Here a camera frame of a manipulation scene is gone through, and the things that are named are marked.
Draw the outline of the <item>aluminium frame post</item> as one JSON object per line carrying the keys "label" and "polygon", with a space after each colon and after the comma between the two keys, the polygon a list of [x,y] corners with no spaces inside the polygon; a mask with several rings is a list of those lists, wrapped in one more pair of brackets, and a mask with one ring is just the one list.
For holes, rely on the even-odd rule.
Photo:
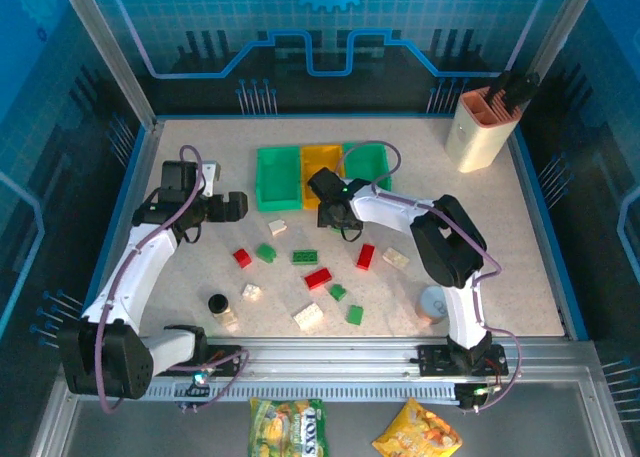
{"label": "aluminium frame post", "polygon": [[153,132],[157,117],[95,0],[68,0],[143,128]]}
{"label": "aluminium frame post", "polygon": [[543,79],[590,0],[534,0],[505,69]]}

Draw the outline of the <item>small jar with black lid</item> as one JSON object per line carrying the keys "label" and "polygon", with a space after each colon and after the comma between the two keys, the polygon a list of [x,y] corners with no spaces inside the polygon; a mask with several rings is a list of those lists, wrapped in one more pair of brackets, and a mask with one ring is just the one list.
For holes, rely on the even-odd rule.
{"label": "small jar with black lid", "polygon": [[231,309],[229,300],[223,294],[212,295],[207,302],[212,316],[223,326],[228,327],[237,323],[237,317]]}

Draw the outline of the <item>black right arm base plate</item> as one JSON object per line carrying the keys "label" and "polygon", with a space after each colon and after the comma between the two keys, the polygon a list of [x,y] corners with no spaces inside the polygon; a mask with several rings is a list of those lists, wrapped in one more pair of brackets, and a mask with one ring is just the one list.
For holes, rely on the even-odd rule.
{"label": "black right arm base plate", "polygon": [[416,360],[421,377],[495,377],[510,371],[504,348],[492,344],[474,363],[466,350],[449,345],[420,345]]}

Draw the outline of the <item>cream white lego brick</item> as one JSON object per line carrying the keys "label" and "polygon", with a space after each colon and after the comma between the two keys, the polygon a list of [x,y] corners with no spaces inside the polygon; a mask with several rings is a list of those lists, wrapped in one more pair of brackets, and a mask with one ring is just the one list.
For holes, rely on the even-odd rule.
{"label": "cream white lego brick", "polygon": [[398,270],[405,269],[410,262],[408,257],[392,247],[389,247],[384,251],[382,258],[386,263]]}

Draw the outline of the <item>small circuit board with LED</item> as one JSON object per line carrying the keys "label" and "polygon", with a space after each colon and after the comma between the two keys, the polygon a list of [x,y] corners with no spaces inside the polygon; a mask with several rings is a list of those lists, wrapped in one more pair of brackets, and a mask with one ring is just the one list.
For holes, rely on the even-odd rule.
{"label": "small circuit board with LED", "polygon": [[487,404],[489,397],[502,390],[500,384],[457,383],[454,385],[458,408],[464,411],[478,412]]}
{"label": "small circuit board with LED", "polygon": [[192,376],[192,383],[185,391],[189,397],[206,397],[211,392],[211,385],[215,378],[215,367],[205,367],[196,371]]}

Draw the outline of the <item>green plastic bin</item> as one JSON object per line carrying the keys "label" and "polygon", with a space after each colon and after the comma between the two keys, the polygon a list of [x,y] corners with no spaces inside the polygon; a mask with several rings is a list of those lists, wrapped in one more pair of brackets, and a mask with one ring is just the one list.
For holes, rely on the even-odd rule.
{"label": "green plastic bin", "polygon": [[256,203],[260,212],[301,210],[301,161],[298,146],[257,150]]}
{"label": "green plastic bin", "polygon": [[373,181],[375,178],[389,171],[387,153],[384,145],[379,143],[366,144],[351,152],[350,149],[355,145],[356,142],[344,143],[342,145],[343,153],[348,153],[343,162],[345,177],[347,179],[360,178]]}

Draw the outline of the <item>silver tin can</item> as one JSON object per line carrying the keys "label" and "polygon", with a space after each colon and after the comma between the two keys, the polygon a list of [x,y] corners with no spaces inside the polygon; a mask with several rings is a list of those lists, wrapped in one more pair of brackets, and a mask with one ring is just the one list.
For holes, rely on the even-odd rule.
{"label": "silver tin can", "polygon": [[444,290],[440,286],[426,287],[417,300],[417,316],[429,325],[435,325],[448,318]]}

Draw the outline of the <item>green and yellow snack bag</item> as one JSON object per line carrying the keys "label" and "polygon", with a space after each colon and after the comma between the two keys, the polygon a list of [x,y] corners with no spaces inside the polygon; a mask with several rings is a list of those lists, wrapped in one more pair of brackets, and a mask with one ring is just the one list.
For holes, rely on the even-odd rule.
{"label": "green and yellow snack bag", "polygon": [[329,457],[327,412],[319,399],[252,398],[248,457]]}

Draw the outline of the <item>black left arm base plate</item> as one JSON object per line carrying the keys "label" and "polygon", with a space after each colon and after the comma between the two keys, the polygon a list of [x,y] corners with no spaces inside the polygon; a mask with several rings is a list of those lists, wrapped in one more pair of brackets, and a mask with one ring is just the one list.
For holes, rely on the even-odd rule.
{"label": "black left arm base plate", "polygon": [[211,377],[234,377],[245,360],[245,349],[238,345],[209,345],[203,370]]}

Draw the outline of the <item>blue table edge frame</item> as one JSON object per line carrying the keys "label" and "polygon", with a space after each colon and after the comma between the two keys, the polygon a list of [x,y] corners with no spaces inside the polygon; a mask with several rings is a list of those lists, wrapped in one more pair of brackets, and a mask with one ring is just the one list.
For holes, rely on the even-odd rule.
{"label": "blue table edge frame", "polygon": [[[413,199],[456,197],[480,230],[493,263],[502,273],[482,283],[481,298],[489,325],[521,337],[584,339],[567,275],[560,269],[548,210],[540,197],[531,160],[519,135],[512,136],[493,164],[460,173],[444,150],[451,122],[428,117],[279,117],[214,119],[165,117],[158,129],[142,138],[121,185],[109,230],[89,287],[98,292],[119,259],[133,210],[159,183],[161,164],[177,157],[185,144],[221,166],[219,192],[255,193],[257,150],[263,147],[369,142],[392,144],[390,163],[397,166],[393,189]],[[282,219],[287,230],[273,236],[268,223]],[[277,257],[267,263],[257,247],[272,246]],[[363,243],[375,247],[368,270],[356,267]],[[403,270],[382,255],[392,247],[410,259]],[[244,248],[252,263],[240,268],[233,253]],[[291,262],[299,249],[318,251],[317,265]],[[326,267],[332,280],[309,290],[304,277]],[[247,284],[262,289],[252,302],[242,298]],[[336,302],[334,284],[347,289]],[[365,227],[360,242],[316,224],[313,211],[262,213],[251,208],[236,223],[206,224],[200,240],[181,245],[164,267],[141,321],[152,335],[169,324],[195,324],[211,336],[234,337],[430,337],[443,336],[445,323],[429,325],[415,311],[430,284],[413,240],[376,224]],[[225,327],[208,309],[208,299],[223,294],[237,323]],[[293,315],[315,302],[321,322],[301,331]],[[360,326],[346,322],[351,305],[361,306]]]}

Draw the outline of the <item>large white lego brick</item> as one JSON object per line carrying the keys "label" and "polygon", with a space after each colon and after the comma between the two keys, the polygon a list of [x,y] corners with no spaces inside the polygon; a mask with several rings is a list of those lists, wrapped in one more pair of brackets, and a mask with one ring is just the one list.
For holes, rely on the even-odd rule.
{"label": "large white lego brick", "polygon": [[293,315],[295,323],[301,331],[307,331],[322,321],[324,313],[315,303],[311,303]]}

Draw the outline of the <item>cream and pink utensil holder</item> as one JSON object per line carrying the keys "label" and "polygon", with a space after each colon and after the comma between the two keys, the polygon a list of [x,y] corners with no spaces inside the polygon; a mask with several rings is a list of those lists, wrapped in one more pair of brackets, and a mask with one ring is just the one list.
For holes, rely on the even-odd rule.
{"label": "cream and pink utensil holder", "polygon": [[462,94],[456,106],[445,151],[457,170],[470,173],[490,166],[519,123],[522,112],[507,111],[499,91],[488,104],[488,87]]}

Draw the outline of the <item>yellow plastic bin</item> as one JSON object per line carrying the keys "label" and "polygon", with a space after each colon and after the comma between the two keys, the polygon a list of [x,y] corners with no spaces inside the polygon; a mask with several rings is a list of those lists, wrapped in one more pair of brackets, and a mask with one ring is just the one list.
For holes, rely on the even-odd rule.
{"label": "yellow plastic bin", "polygon": [[319,205],[319,199],[308,185],[309,179],[324,167],[334,170],[342,157],[343,147],[338,144],[307,145],[300,148],[304,210],[316,210]]}

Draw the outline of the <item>aluminium front rail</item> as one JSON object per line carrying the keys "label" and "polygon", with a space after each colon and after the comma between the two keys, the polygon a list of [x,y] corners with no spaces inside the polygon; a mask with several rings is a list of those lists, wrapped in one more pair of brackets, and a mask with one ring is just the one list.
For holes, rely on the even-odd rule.
{"label": "aluminium front rail", "polygon": [[[247,349],[249,359],[241,379],[250,382],[417,382],[419,368],[410,362],[417,347],[446,342],[429,337],[210,337],[208,341]],[[522,358],[520,383],[604,379],[592,342],[521,337],[517,350],[509,338],[495,341],[505,350],[510,375],[517,358]]]}

